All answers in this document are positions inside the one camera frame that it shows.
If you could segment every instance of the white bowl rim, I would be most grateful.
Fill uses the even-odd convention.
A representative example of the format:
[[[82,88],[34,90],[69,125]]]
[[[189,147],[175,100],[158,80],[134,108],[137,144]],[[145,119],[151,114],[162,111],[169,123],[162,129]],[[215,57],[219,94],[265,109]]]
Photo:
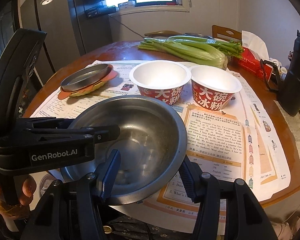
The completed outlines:
[[[194,82],[198,83],[199,85],[202,85],[204,87],[207,87],[207,88],[212,89],[212,90],[217,91],[217,92],[228,93],[228,94],[237,93],[242,89],[242,85],[241,85],[240,81],[236,77],[234,77],[231,73],[227,72],[226,70],[222,70],[222,69],[217,68],[217,67],[206,66],[206,65],[192,66],[192,67],[189,68],[189,70],[192,71],[194,68],[197,68],[197,67],[213,68],[215,71],[219,71],[221,75],[225,74],[226,76],[231,78],[237,84],[237,89],[235,89],[235,90],[218,89],[218,88],[206,85],[203,82],[198,81],[194,76],[192,76],[191,79]]]
[[[146,64],[149,64],[149,63],[153,63],[153,62],[169,62],[169,63],[173,63],[181,68],[183,68],[185,71],[186,71],[186,77],[184,78],[183,81],[179,82],[179,83],[176,83],[174,84],[173,86],[168,86],[166,88],[159,88],[159,87],[154,87],[154,86],[147,86],[145,84],[142,84],[140,83],[139,81],[137,81],[134,77],[133,77],[133,74],[134,72],[136,71],[136,69],[140,66],[143,66],[143,65],[146,65]],[[147,62],[144,62],[144,63],[141,63],[137,66],[135,66],[129,73],[129,78],[131,80],[131,82],[133,82],[135,85],[139,86],[139,87],[142,87],[142,88],[146,88],[146,89],[152,89],[152,90],[168,90],[168,89],[173,89],[173,88],[178,88],[178,87],[181,87],[181,86],[184,86],[185,84],[187,84],[190,79],[191,79],[191,71],[189,70],[188,67],[182,65],[181,63],[178,63],[178,62],[175,62],[175,61],[170,61],[170,60],[149,60]]]

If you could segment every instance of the paper bowl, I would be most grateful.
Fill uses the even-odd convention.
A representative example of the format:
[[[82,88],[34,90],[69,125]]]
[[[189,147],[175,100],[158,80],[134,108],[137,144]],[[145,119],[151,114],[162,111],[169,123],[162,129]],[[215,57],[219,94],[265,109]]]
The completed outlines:
[[[234,93],[242,89],[240,81],[225,70],[197,65],[190,71],[194,101],[206,109],[223,109]]]
[[[190,81],[191,72],[177,62],[154,60],[134,67],[129,78],[142,96],[173,105],[178,101],[183,86]]]

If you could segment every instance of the chair backrest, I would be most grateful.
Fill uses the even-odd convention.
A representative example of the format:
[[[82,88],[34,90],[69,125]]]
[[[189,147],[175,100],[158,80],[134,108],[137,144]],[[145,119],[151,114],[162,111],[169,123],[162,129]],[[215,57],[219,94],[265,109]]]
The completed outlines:
[[[218,38],[224,41],[230,41],[231,39],[227,39],[224,37],[219,37],[218,34],[230,37],[231,39],[236,39],[236,40],[242,40],[242,33],[238,32],[236,30],[226,28],[226,27],[221,27],[217,25],[212,25],[212,37],[213,38]]]
[[[177,33],[174,31],[159,31],[154,33],[145,33],[146,38],[155,38],[155,37],[171,37],[176,35],[182,35],[181,33]]]

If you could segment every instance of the window sill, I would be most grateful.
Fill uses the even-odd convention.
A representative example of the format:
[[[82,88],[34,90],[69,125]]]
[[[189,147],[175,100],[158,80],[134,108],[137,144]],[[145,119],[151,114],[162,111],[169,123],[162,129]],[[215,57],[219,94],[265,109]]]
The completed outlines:
[[[116,11],[115,13],[109,14],[109,16],[119,16],[140,12],[158,12],[158,11],[173,11],[173,12],[189,12],[190,10],[182,5],[151,5],[151,6],[140,6],[133,7],[124,10]]]

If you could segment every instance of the wooden table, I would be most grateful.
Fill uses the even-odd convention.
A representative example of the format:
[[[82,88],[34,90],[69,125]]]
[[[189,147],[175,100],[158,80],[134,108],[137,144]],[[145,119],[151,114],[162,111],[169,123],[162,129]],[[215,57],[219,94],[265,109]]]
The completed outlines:
[[[85,68],[95,60],[112,61],[165,59],[172,61],[183,61],[178,57],[161,52],[138,50],[138,48],[136,47],[136,45],[138,44],[139,42],[133,41],[112,43],[102,48],[96,49],[95,51],[92,51],[80,57],[78,60],[69,64],[68,66],[61,68],[49,79],[49,81],[34,97],[28,109],[26,110],[24,117],[30,117],[30,115],[40,106],[40,104],[60,86],[60,83],[64,78],[82,68]],[[256,78],[242,68],[231,64],[228,65],[228,68],[230,70],[239,72],[262,101],[264,108],[266,109],[276,128],[288,161],[291,173],[290,185],[286,189],[274,194],[271,199],[261,202],[263,207],[267,207],[287,198],[288,196],[300,190],[300,159],[296,148],[295,139],[291,131],[289,130],[288,125],[285,122],[280,110],[274,103],[275,94],[270,93],[267,90],[265,84],[260,79]]]

